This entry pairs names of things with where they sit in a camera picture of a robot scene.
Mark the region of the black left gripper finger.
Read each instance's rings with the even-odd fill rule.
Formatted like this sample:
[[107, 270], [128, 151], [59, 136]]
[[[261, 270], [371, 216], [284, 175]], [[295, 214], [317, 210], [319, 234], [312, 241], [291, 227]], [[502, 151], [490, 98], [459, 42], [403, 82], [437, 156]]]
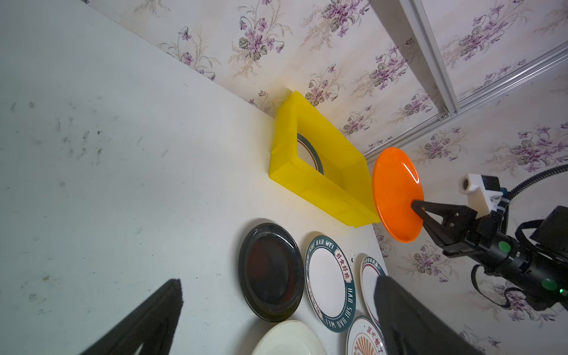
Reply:
[[83, 353], [168, 354], [182, 307], [180, 280], [168, 280]]

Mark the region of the cream plate bear drawing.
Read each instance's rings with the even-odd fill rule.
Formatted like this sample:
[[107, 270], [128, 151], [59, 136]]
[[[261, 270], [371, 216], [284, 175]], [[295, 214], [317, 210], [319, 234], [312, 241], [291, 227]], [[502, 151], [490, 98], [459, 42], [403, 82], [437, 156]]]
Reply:
[[257, 343], [252, 355], [327, 355], [321, 339], [304, 322], [289, 320], [275, 325]]

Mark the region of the yellow plastic bin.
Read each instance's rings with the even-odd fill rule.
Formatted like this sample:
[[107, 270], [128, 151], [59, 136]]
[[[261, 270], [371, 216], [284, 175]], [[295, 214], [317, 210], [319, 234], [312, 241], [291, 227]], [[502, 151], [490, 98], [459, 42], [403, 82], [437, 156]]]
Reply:
[[[298, 157], [298, 133], [317, 151], [324, 175]], [[299, 92], [277, 112], [269, 177], [347, 226], [380, 222], [364, 156]]]

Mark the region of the aluminium frame post right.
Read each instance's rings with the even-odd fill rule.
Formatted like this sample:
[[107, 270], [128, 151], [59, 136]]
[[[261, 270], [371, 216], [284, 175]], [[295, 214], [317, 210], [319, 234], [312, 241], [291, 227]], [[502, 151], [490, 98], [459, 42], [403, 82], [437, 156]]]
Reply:
[[513, 92], [514, 89], [567, 61], [567, 44], [564, 43], [460, 101], [456, 97], [448, 71], [443, 63], [442, 54], [439, 51], [433, 30], [427, 20], [423, 3], [421, 1], [401, 1], [400, 4], [406, 21], [412, 29], [413, 37], [419, 46], [419, 51], [425, 58], [429, 75], [432, 76], [438, 87], [442, 111], [365, 153], [364, 157], [368, 163], [374, 162], [374, 159], [378, 157], [380, 152], [387, 148], [401, 148], [439, 127], [461, 118], [469, 112], [473, 112], [504, 97]]

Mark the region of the black round plate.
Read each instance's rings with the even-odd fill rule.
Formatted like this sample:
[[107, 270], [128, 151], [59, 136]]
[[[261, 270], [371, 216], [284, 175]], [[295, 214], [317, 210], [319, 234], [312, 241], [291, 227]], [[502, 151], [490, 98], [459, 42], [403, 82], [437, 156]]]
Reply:
[[300, 248], [282, 226], [261, 223], [243, 240], [238, 277], [246, 303], [260, 319], [285, 321], [303, 298], [306, 275]]

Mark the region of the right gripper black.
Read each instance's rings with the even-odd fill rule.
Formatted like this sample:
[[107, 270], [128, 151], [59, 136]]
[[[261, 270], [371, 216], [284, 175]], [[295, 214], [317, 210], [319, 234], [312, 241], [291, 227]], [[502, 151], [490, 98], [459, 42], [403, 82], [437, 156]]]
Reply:
[[[464, 205], [415, 200], [411, 208], [447, 256], [467, 255], [486, 271], [524, 270], [520, 243], [500, 230], [501, 211], [476, 220], [477, 212]], [[472, 251], [467, 242], [473, 243]], [[388, 354], [480, 353], [391, 277], [377, 278], [374, 304]]]

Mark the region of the white plate orange sunburst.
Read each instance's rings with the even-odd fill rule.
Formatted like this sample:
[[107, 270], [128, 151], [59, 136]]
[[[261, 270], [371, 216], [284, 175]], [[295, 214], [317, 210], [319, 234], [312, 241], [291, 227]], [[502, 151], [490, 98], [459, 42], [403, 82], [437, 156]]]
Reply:
[[348, 330], [346, 355], [387, 355], [383, 333], [371, 320], [357, 317]]

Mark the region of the white plate green text rim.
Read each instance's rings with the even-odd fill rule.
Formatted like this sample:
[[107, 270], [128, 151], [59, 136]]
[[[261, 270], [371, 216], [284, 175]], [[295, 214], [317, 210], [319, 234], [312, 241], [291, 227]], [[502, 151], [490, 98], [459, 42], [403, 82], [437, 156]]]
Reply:
[[351, 326], [356, 311], [356, 287], [349, 261], [331, 238], [314, 238], [306, 251], [306, 290], [320, 322], [334, 333]]

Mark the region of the orange plastic plate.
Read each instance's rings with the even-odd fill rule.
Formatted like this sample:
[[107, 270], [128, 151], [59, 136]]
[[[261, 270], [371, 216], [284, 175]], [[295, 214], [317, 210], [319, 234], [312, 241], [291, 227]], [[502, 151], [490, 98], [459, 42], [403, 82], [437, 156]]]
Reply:
[[390, 147], [380, 153], [374, 165], [372, 189], [378, 215], [390, 236], [401, 243], [414, 242], [423, 220], [411, 204], [422, 201], [424, 191], [417, 168], [404, 151]]

